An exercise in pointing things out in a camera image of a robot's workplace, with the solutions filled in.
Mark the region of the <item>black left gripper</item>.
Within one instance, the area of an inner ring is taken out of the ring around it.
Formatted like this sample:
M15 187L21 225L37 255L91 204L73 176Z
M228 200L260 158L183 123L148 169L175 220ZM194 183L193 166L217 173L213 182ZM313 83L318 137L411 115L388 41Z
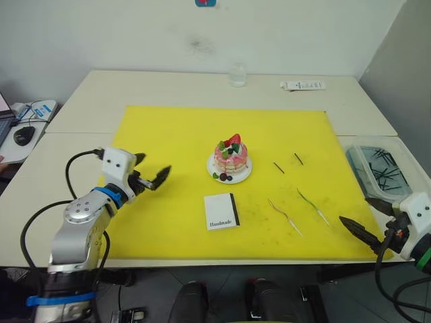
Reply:
M145 153L136 153L135 165L139 165L145 157ZM129 175L129 186L135 196L139 196L145 189L157 190L166 181L170 171L171 166L166 166L157 173L156 177L152 181L149 181L141 178L140 172L134 170L132 174Z

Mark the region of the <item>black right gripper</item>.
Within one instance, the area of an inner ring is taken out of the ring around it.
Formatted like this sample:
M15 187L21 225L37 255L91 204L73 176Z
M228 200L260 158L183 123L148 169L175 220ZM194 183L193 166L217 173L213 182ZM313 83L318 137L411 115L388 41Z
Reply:
M390 202L378 198L365 198L366 202L375 208L377 211L392 216L385 224L385 238L381 242L374 234L366 230L366 228L347 217L339 217L339 220L344 227L356 238L368 245L374 253L379 253L382 246L392 251L401 251L409 237L408 220L406 217L395 217L393 205Z

